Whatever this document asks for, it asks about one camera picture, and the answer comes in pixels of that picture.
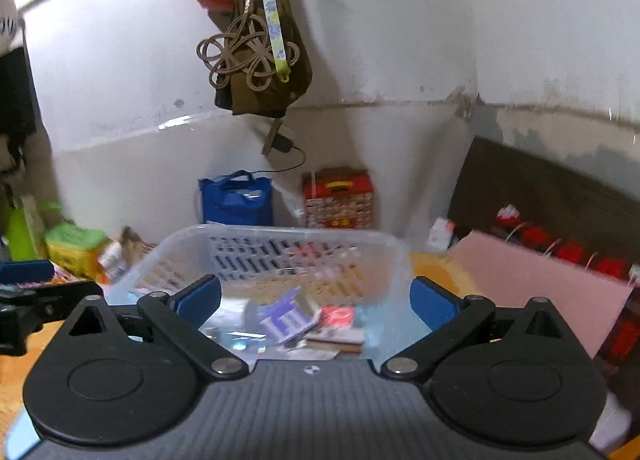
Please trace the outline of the clear plastic basket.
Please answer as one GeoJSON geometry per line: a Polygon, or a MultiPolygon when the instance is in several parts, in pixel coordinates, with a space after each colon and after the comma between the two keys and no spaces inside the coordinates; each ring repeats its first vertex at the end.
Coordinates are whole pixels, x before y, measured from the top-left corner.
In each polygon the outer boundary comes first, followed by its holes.
{"type": "Polygon", "coordinates": [[[409,252],[396,237],[361,229],[195,225],[171,234],[107,290],[112,305],[132,304],[153,291],[175,293],[205,275],[221,282],[218,312],[202,329],[248,360],[273,348],[232,332],[256,307],[295,288],[319,306],[352,306],[364,332],[362,354],[381,365],[427,334],[411,310],[409,252]]]}

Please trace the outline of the purple small carton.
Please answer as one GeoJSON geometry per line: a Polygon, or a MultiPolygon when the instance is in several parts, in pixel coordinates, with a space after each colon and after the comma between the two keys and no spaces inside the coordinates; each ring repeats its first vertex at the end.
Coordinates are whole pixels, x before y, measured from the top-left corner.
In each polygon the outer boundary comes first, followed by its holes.
{"type": "Polygon", "coordinates": [[[302,287],[295,287],[259,311],[259,326],[270,343],[280,345],[314,328],[320,312],[316,301],[302,287]]]}

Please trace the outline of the brown hanging bag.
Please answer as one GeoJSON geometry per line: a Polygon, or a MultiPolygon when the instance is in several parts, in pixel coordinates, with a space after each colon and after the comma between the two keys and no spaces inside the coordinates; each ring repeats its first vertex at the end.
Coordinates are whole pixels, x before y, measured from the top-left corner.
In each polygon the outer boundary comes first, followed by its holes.
{"type": "Polygon", "coordinates": [[[290,0],[234,0],[226,30],[196,47],[215,90],[234,116],[282,119],[308,91],[311,61],[290,0]]]}

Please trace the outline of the red cigarette box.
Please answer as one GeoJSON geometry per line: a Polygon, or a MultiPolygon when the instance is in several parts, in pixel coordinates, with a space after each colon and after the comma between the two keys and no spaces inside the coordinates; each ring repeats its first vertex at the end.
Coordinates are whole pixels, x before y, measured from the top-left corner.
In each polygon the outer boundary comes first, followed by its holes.
{"type": "Polygon", "coordinates": [[[329,305],[320,311],[319,325],[328,329],[352,329],[355,324],[356,310],[352,306],[329,305]]]}

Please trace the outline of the blue tote bag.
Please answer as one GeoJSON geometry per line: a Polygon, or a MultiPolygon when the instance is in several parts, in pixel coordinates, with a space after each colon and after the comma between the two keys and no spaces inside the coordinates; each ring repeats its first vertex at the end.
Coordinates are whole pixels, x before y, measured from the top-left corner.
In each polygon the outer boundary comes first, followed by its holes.
{"type": "Polygon", "coordinates": [[[273,187],[268,177],[239,170],[198,181],[203,223],[272,226],[273,187]]]}

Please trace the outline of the red gift box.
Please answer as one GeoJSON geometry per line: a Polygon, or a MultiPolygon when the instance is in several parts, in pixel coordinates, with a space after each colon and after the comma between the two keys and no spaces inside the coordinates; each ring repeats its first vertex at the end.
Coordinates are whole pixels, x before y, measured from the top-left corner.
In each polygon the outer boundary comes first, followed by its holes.
{"type": "Polygon", "coordinates": [[[366,169],[307,172],[302,193],[307,227],[370,229],[374,225],[374,186],[366,169]]]}

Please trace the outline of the green paper bag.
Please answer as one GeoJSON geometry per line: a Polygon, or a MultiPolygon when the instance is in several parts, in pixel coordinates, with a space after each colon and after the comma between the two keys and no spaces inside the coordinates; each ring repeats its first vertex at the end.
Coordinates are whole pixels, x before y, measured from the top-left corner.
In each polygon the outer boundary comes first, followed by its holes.
{"type": "Polygon", "coordinates": [[[12,200],[6,219],[6,245],[13,262],[47,258],[44,242],[46,225],[41,214],[61,209],[57,202],[38,203],[33,195],[23,195],[12,200]]]}

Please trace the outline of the small orange labelled tube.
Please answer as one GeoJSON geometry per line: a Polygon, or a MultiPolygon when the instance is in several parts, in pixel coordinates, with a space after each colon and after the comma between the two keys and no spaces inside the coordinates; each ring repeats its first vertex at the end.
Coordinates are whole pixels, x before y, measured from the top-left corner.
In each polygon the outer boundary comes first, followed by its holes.
{"type": "Polygon", "coordinates": [[[309,331],[304,340],[315,350],[332,350],[347,355],[359,355],[366,343],[366,332],[359,328],[322,328],[309,331]]]}

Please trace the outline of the dark wooden headboard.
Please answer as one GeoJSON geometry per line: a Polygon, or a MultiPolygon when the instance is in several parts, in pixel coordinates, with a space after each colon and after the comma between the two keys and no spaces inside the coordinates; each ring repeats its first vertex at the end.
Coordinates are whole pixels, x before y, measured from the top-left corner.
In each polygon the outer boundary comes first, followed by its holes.
{"type": "Polygon", "coordinates": [[[454,187],[448,219],[461,234],[496,236],[494,218],[506,205],[560,238],[639,263],[638,200],[557,163],[477,137],[454,187]]]}

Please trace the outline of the white black hanging jacket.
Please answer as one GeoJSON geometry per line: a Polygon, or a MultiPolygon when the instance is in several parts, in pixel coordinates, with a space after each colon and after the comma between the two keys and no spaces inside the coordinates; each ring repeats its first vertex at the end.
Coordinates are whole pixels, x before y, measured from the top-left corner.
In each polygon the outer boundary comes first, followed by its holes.
{"type": "Polygon", "coordinates": [[[17,173],[37,132],[39,107],[28,58],[25,23],[14,0],[1,0],[1,174],[17,173]]]}

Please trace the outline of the red patterned bedding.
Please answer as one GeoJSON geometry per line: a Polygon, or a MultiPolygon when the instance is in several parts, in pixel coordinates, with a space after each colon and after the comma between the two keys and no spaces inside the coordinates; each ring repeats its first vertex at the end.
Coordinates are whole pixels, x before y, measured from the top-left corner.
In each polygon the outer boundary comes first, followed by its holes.
{"type": "Polygon", "coordinates": [[[506,243],[616,278],[631,287],[639,286],[638,262],[590,250],[575,240],[560,238],[548,229],[525,220],[513,205],[506,205],[497,212],[491,230],[506,243]]]}

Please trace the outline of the green yellow tin box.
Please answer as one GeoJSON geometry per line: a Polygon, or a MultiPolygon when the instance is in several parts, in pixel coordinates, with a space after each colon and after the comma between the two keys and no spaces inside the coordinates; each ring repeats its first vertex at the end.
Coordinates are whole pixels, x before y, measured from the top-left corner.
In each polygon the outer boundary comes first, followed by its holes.
{"type": "Polygon", "coordinates": [[[96,279],[98,258],[110,239],[99,229],[61,223],[44,234],[49,259],[76,277],[96,279]]]}

